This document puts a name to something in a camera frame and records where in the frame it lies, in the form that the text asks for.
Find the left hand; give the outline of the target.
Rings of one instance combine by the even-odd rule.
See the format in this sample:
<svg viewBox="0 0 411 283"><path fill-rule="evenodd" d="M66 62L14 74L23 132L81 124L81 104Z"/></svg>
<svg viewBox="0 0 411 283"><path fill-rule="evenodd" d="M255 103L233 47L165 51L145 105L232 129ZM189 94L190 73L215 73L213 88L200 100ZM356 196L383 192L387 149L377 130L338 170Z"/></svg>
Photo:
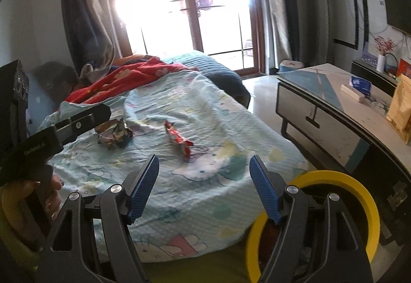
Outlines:
<svg viewBox="0 0 411 283"><path fill-rule="evenodd" d="M51 181L45 186L39 181L23 180L6 184L1 195L1 206L6 219L12 224L22 224L26 218L20 208L20 203L30 195L40 197L41 207L48 218L54 220L61 208L60 190L64 181L53 174Z"/></svg>

